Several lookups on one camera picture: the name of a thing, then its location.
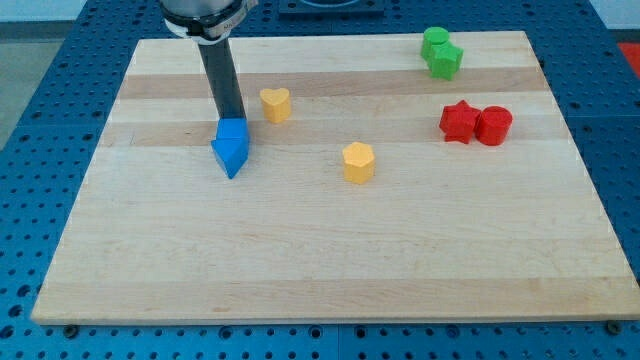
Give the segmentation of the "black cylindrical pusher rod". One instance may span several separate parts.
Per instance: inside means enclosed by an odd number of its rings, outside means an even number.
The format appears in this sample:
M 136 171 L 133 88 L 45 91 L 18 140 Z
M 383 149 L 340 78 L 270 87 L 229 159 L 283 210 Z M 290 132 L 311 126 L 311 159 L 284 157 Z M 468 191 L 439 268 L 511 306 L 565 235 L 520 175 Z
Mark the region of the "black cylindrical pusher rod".
M 245 118 L 229 41 L 224 39 L 213 45 L 199 45 L 199 52 L 219 117 Z

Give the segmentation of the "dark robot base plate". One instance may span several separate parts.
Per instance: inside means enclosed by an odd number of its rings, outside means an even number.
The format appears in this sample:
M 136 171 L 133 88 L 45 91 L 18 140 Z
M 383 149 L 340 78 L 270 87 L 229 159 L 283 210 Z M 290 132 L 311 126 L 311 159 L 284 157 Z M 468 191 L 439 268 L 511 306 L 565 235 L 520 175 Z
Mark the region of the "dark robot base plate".
M 280 0 L 280 16 L 383 15 L 385 0 Z

